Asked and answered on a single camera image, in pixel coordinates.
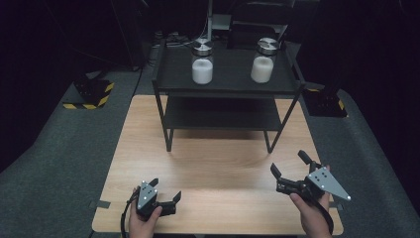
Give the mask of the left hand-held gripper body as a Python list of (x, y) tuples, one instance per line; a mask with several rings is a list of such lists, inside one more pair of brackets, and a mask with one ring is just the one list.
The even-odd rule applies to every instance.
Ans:
[(148, 182), (142, 181), (140, 188), (137, 191), (136, 201), (137, 213), (143, 218), (149, 219), (158, 207), (162, 207), (161, 216), (167, 216), (176, 213), (176, 205), (171, 201), (160, 202), (158, 201), (158, 190), (152, 187)]

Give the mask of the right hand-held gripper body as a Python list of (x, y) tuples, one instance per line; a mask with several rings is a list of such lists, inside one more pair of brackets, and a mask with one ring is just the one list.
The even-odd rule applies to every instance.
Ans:
[(314, 161), (309, 166), (309, 174), (303, 180), (281, 178), (276, 181), (276, 191), (284, 194), (299, 194), (303, 199), (317, 201), (325, 192), (350, 201), (351, 196), (344, 190), (330, 171)]

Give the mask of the glass jar with metal lid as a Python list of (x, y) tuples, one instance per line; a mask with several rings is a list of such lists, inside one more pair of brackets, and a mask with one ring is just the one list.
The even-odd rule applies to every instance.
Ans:
[(197, 84), (207, 84), (213, 78), (213, 43), (208, 39), (193, 42), (191, 72)]
[(279, 44), (275, 39), (261, 38), (258, 40), (251, 70), (251, 79), (254, 82), (269, 82), (274, 69), (278, 49)]

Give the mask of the black metal two-tier rack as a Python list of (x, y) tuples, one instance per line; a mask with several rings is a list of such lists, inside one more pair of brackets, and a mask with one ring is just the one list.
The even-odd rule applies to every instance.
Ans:
[(288, 50), (278, 53), (269, 81), (251, 79), (255, 53), (217, 49), (212, 80), (200, 85), (192, 79), (192, 53), (160, 42), (152, 84), (165, 146), (172, 147), (176, 129), (244, 130), (263, 132), (272, 152), (291, 111), (304, 89), (305, 79)]

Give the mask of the person's left hand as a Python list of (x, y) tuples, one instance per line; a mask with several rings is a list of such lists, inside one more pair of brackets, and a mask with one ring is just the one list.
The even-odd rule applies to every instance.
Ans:
[(136, 203), (131, 202), (129, 215), (130, 238), (153, 238), (162, 207), (158, 206), (149, 219), (143, 218), (137, 213)]

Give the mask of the person's right hand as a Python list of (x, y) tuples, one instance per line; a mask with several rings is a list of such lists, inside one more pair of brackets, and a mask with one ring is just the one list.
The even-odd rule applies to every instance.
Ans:
[(300, 212), (301, 226), (307, 238), (333, 238), (327, 221), (317, 207), (305, 202), (296, 193), (292, 193), (289, 198)]

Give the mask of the black yellow striped stand base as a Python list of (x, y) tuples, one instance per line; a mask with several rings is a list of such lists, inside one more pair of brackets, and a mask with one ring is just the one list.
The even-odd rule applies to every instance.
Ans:
[(311, 116), (337, 117), (348, 116), (343, 101), (336, 94), (327, 94), (324, 89), (308, 88), (302, 96)]
[(93, 110), (101, 108), (107, 102), (114, 87), (112, 81), (102, 79), (78, 80), (73, 85), (83, 101), (63, 102), (62, 106), (65, 109)]

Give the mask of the grey metal stand pole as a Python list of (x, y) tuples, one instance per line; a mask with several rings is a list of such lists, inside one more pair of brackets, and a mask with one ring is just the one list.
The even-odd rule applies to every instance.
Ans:
[(207, 8), (207, 40), (212, 40), (213, 0), (208, 0)]

